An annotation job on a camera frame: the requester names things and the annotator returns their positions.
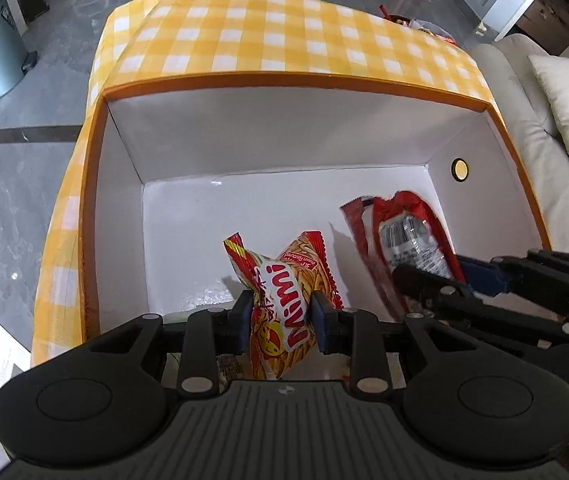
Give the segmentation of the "yellow checkered tablecloth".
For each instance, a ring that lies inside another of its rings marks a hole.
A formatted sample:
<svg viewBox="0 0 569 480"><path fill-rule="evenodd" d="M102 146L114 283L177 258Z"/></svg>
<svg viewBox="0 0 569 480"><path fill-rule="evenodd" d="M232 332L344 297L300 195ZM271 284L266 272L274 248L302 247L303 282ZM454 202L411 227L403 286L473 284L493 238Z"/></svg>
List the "yellow checkered tablecloth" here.
<svg viewBox="0 0 569 480"><path fill-rule="evenodd" d="M98 42L85 122L42 254L34 364L78 346L97 326L78 288L78 218L87 145L104 96L138 82L223 73L380 80L477 110L497 107L466 52L346 6L321 0L132 0L119 6Z"/></svg>

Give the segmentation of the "orange cardboard box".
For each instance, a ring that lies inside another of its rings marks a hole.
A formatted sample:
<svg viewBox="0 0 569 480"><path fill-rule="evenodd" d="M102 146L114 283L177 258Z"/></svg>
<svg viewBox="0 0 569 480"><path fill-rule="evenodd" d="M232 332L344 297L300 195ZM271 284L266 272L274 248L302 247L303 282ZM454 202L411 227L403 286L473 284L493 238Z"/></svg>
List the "orange cardboard box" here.
<svg viewBox="0 0 569 480"><path fill-rule="evenodd" d="M240 234L278 255L323 233L350 307L385 313L341 208L411 191L459 255L549 246L501 118L474 96L365 77L222 73L104 89L88 122L78 286L85 334L145 313L224 307Z"/></svg>

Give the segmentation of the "beige sofa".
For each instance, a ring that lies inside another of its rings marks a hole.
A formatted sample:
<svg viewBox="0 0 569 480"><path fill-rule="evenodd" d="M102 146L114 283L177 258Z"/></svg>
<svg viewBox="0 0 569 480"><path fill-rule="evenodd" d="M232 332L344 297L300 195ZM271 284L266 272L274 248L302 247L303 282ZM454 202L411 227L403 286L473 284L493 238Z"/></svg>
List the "beige sofa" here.
<svg viewBox="0 0 569 480"><path fill-rule="evenodd" d="M551 248L569 252L569 154L535 76L532 55L547 52L519 34L471 51L533 186Z"/></svg>

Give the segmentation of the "red snack bags far edge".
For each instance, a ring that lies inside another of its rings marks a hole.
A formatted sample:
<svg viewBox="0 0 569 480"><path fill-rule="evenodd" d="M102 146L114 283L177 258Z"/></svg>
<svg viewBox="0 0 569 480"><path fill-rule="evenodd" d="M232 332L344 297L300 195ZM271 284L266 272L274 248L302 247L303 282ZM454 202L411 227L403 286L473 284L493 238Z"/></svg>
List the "red snack bags far edge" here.
<svg viewBox="0 0 569 480"><path fill-rule="evenodd" d="M453 46L457 46L455 38L449 32L446 32L444 28L437 26L434 23L417 20L417 18L406 18L406 16L390 14L384 4L380 4L379 10L382 16L392 23L406 26L414 30L419 30L419 32L425 32L426 34L440 38Z"/></svg>

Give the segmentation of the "red Mimi snack bag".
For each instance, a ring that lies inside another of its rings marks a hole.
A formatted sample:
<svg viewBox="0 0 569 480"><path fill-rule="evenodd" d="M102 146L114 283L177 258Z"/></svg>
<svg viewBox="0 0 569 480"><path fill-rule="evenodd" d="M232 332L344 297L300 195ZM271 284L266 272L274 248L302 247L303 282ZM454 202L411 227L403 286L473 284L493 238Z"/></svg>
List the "red Mimi snack bag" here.
<svg viewBox="0 0 569 480"><path fill-rule="evenodd" d="M332 307L343 301L327 259L323 233L304 231L276 258L251 252L236 233L224 240L241 283L253 292L249 360L258 380L274 380L301 362L316 344L307 308L314 292Z"/></svg>

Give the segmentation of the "red biscuit snack packet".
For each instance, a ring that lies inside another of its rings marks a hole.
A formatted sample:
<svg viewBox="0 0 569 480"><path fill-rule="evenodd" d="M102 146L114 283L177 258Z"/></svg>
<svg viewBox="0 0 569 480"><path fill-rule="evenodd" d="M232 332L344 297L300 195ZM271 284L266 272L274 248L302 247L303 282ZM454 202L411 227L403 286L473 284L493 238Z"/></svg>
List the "red biscuit snack packet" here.
<svg viewBox="0 0 569 480"><path fill-rule="evenodd" d="M416 193L357 197L342 205L341 211L393 320L401 320L411 310L392 278L401 264L458 282L465 279L440 219Z"/></svg>

